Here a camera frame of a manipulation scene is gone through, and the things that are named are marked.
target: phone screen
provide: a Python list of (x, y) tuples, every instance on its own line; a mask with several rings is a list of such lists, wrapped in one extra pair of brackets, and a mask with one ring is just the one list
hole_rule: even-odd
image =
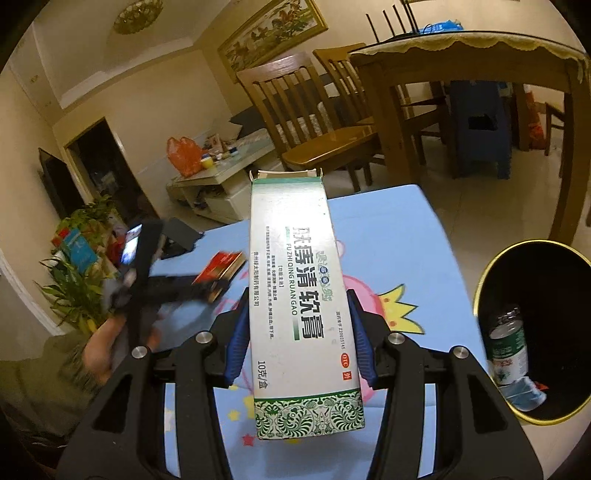
[(133, 262), (135, 251), (138, 248), (138, 238), (141, 230), (142, 226), (138, 225), (125, 235), (125, 246), (123, 247), (123, 253), (121, 254), (121, 263), (123, 265), (129, 265)]

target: white and green box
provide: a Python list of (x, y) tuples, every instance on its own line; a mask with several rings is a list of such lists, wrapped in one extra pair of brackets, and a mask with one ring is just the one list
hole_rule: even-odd
[(353, 330), (322, 178), (315, 171), (260, 171), (250, 235), (258, 437), (363, 428)]

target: green sleeve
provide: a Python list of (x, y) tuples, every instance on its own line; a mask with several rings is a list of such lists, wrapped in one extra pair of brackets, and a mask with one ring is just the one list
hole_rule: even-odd
[(99, 386), (82, 363), (87, 337), (76, 331), (50, 338), (40, 358), (0, 362), (0, 406), (20, 435), (62, 445)]

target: gold rim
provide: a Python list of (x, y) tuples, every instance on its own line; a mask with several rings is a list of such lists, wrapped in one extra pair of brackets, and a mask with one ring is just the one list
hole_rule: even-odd
[[(480, 280), (478, 281), (478, 286), (476, 287), (476, 293), (474, 294), (474, 307), (473, 307), (473, 311), (472, 313), (474, 314), (474, 318), (478, 319), (478, 304), (480, 302), (480, 294), (482, 292), (482, 285), (484, 284), (484, 280), (485, 278), (488, 276), (488, 272), (490, 272), (492, 266), (496, 263), (497, 260), (499, 260), (500, 257), (502, 257), (503, 255), (505, 255), (509, 250), (512, 250), (516, 247), (519, 247), (520, 245), (524, 245), (524, 244), (534, 244), (534, 243), (544, 243), (544, 244), (554, 244), (554, 245), (558, 245), (559, 247), (563, 247), (567, 250), (570, 250), (571, 252), (575, 253), (576, 255), (578, 255), (580, 258), (582, 258), (583, 260), (585, 260), (585, 262), (587, 263), (588, 266), (591, 267), (591, 261), (589, 261), (583, 254), (581, 254), (580, 252), (576, 251), (573, 247), (570, 247), (569, 245), (565, 245), (565, 244), (561, 244), (559, 242), (555, 242), (553, 240), (545, 240), (545, 239), (540, 239), (540, 240), (525, 240), (523, 242), (519, 242), (518, 244), (515, 245), (511, 245), (510, 247), (505, 248), (501, 253), (499, 253), (495, 258), (493, 258), (490, 263), (486, 266), (484, 272), (482, 273)], [(509, 405), (509, 408), (513, 411), (513, 413), (518, 417), (521, 418), (533, 425), (538, 425), (541, 427), (544, 426), (549, 426), (549, 425), (556, 425), (557, 423), (561, 423), (565, 420), (568, 420), (571, 417), (574, 417), (577, 413), (579, 413), (582, 409), (585, 408), (585, 406), (587, 405), (587, 403), (589, 403), (591, 401), (591, 394), (587, 397), (587, 400), (585, 400), (583, 403), (581, 403), (581, 405), (579, 405), (577, 408), (575, 408), (571, 413), (569, 413), (568, 415), (565, 415), (564, 417), (560, 417), (557, 419), (553, 419), (553, 420), (540, 420), (540, 419), (535, 419), (533, 417), (530, 417), (528, 415), (526, 415), (524, 412), (517, 410), (513, 405), (511, 405), (509, 402), (507, 402), (507, 405)]]

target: ceiling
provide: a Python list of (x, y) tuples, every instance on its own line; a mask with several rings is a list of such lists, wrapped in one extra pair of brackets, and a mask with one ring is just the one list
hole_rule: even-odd
[(131, 0), (51, 0), (11, 57), (29, 97), (53, 122), (108, 80), (191, 47), (230, 0), (164, 0), (156, 22), (133, 34), (113, 30)]

